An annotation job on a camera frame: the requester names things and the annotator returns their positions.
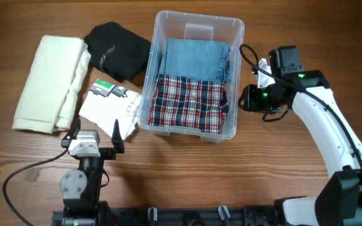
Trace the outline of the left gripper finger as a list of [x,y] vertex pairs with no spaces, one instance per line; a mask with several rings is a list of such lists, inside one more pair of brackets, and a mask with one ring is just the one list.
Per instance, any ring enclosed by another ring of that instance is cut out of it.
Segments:
[[119,130],[119,122],[117,119],[114,121],[114,127],[113,127],[112,136],[111,136],[111,143],[114,148],[123,147],[123,139],[121,137],[121,133]]
[[69,130],[69,139],[75,139],[81,128],[81,120],[78,118]]

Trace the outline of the blue denim jeans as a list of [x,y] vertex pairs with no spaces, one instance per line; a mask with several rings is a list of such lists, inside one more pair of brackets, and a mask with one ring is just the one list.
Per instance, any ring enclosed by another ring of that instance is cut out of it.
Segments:
[[230,45],[224,42],[168,38],[159,73],[226,83],[230,81],[230,53]]

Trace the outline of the red navy plaid shirt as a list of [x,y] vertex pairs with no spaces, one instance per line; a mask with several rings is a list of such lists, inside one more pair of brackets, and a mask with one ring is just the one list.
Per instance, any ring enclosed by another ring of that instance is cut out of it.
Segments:
[[148,124],[158,127],[191,127],[219,134],[229,111],[223,83],[160,74]]

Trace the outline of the black garment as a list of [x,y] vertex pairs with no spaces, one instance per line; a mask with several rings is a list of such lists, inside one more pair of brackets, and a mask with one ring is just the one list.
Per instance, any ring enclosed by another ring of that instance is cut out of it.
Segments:
[[90,64],[119,82],[133,80],[147,66],[151,42],[117,22],[94,27],[84,41]]

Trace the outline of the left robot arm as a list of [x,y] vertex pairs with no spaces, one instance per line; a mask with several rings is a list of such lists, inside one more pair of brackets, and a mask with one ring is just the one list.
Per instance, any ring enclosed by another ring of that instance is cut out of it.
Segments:
[[79,160],[79,167],[66,172],[60,180],[64,209],[62,219],[53,218],[54,225],[119,225],[119,220],[105,201],[100,201],[102,176],[105,160],[115,160],[118,153],[124,153],[119,122],[114,121],[111,148],[100,148],[99,133],[82,130],[80,120],[62,139],[61,147]]

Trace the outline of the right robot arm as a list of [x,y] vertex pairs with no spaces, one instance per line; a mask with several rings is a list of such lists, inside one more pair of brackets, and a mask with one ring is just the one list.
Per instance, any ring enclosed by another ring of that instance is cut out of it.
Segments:
[[290,111],[301,119],[317,145],[329,180],[315,198],[275,201],[280,225],[362,225],[362,142],[339,110],[331,86],[320,70],[305,70],[296,46],[281,46],[264,63],[250,63],[256,85],[244,88],[238,100],[247,112],[265,122]]

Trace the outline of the clear plastic storage container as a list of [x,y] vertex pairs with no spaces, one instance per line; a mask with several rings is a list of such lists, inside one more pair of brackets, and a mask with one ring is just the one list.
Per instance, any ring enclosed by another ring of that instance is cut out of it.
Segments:
[[[148,124],[150,108],[155,93],[165,40],[168,38],[211,40],[231,45],[230,81],[226,83],[226,96],[229,113],[219,134],[200,132],[198,129],[173,126],[170,128],[150,126]],[[199,136],[203,141],[219,143],[232,139],[237,130],[239,81],[241,75],[241,55],[239,46],[244,41],[244,23],[238,18],[210,16],[204,14],[182,13],[163,10],[157,13],[150,56],[138,109],[138,125],[153,134],[169,136],[171,133]]]

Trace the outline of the white printed t-shirt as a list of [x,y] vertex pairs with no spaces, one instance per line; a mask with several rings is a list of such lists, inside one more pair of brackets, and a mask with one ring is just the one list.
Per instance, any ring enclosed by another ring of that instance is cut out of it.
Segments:
[[112,136],[114,123],[118,122],[125,140],[136,129],[140,102],[141,94],[97,79],[87,93],[79,116],[96,124],[109,136]]

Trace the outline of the folded cream white cloth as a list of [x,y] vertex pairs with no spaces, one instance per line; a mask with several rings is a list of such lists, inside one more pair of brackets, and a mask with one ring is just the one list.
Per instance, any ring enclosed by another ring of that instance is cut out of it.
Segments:
[[12,129],[53,133],[70,128],[91,54],[80,38],[42,37]]

